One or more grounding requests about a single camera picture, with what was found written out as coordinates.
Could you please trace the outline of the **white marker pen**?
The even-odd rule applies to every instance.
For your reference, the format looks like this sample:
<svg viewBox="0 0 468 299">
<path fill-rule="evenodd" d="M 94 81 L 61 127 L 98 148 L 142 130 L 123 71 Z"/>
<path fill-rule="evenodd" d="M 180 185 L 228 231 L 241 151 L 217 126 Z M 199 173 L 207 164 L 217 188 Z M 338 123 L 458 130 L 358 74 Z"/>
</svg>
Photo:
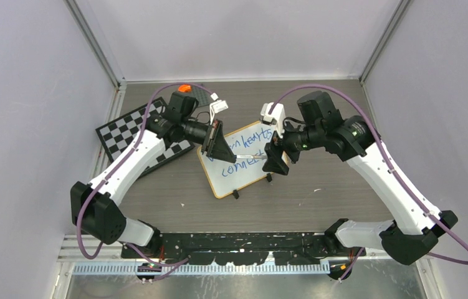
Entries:
<svg viewBox="0 0 468 299">
<path fill-rule="evenodd" d="M 244 155 L 244 154 L 241 154 L 241 155 L 236 155 L 236 159 L 267 159 L 267 156 L 266 155 Z"/>
</svg>

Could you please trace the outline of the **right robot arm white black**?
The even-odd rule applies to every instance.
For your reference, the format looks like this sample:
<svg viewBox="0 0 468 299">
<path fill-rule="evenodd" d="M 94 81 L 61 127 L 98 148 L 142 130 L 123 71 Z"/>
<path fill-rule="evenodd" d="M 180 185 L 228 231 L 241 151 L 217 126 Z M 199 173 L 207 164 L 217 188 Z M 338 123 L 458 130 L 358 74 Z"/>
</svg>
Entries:
<svg viewBox="0 0 468 299">
<path fill-rule="evenodd" d="M 344 119 L 327 92 L 314 91 L 297 101 L 301 120 L 287 117 L 282 104 L 263 105 L 260 120 L 274 131 L 264 151 L 263 171 L 287 175 L 302 151 L 323 148 L 354 169 L 374 190 L 393 219 L 383 222 L 336 221 L 325 231 L 325 247 L 342 255 L 350 247 L 385 251 L 392 259 L 409 265 L 428 254 L 457 216 L 430 203 L 416 187 L 400 184 L 404 174 L 362 116 Z"/>
</svg>

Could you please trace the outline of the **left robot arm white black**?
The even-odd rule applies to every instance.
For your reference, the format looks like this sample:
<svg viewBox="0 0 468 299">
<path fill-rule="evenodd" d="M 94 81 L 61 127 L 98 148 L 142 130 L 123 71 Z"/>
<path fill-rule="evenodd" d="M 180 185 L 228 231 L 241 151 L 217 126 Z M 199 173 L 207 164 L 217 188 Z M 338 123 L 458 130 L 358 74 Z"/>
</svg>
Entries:
<svg viewBox="0 0 468 299">
<path fill-rule="evenodd" d="M 214 160 L 235 163 L 236 156 L 222 132 L 222 121 L 201 123 L 192 117 L 198 101 L 189 92 L 175 91 L 161 113 L 149 113 L 130 145 L 89 183 L 76 182 L 70 190 L 72 223 L 104 244 L 131 243 L 146 258 L 161 248 L 158 229 L 123 215 L 119 205 L 131 185 L 150 163 L 182 141 L 201 145 Z"/>
</svg>

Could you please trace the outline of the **yellow framed whiteboard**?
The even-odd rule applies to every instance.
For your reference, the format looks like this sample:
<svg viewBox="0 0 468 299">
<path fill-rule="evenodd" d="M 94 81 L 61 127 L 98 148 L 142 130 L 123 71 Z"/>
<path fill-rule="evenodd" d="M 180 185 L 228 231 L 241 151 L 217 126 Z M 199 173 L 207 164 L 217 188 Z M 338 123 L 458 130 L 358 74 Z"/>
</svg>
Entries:
<svg viewBox="0 0 468 299">
<path fill-rule="evenodd" d="M 197 150 L 197 156 L 211 187 L 214 197 L 222 199 L 240 189 L 267 177 L 262 170 L 266 159 L 264 147 L 271 140 L 274 130 L 261 122 L 254 122 L 225 136 L 227 144 L 236 155 L 250 155 L 252 158 L 237 159 L 228 163 L 208 158 Z"/>
</svg>

